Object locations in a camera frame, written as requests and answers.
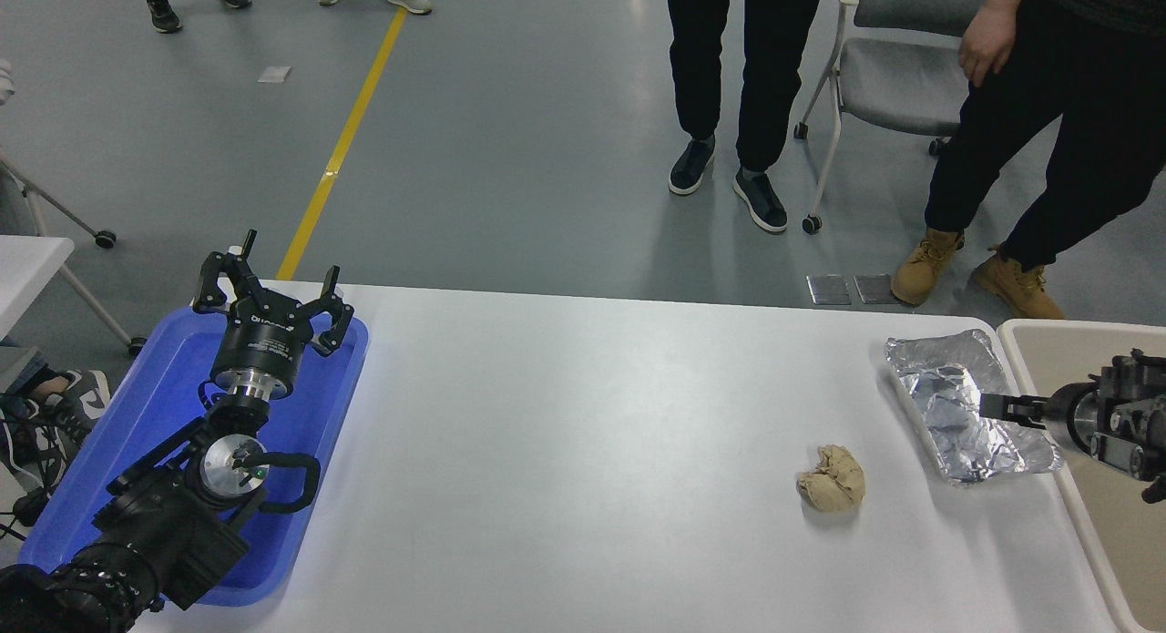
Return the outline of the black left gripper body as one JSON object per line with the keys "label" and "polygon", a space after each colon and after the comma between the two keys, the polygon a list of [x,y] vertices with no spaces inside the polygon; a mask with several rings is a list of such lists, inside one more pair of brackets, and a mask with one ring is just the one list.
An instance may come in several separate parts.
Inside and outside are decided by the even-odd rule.
{"label": "black left gripper body", "polygon": [[229,312],[229,328],[222,335],[211,368],[215,384],[230,384],[230,377],[245,370],[274,377],[278,384],[294,384],[312,325],[304,321],[276,322],[257,312]]}

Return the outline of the person's hand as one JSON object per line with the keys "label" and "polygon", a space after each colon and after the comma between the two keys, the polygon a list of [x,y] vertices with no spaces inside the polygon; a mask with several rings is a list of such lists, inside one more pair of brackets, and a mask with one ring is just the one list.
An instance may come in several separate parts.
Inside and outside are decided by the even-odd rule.
{"label": "person's hand", "polygon": [[979,6],[958,44],[958,66],[972,87],[999,73],[1016,43],[1016,8],[1004,3]]}

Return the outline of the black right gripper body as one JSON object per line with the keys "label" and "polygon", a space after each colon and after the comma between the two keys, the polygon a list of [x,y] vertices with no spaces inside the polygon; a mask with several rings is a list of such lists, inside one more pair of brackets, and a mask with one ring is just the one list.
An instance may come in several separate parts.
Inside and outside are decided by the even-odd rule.
{"label": "black right gripper body", "polygon": [[1075,429],[1079,401],[1087,395],[1087,384],[1066,384],[1046,401],[1046,430],[1058,445],[1069,450],[1086,450]]}

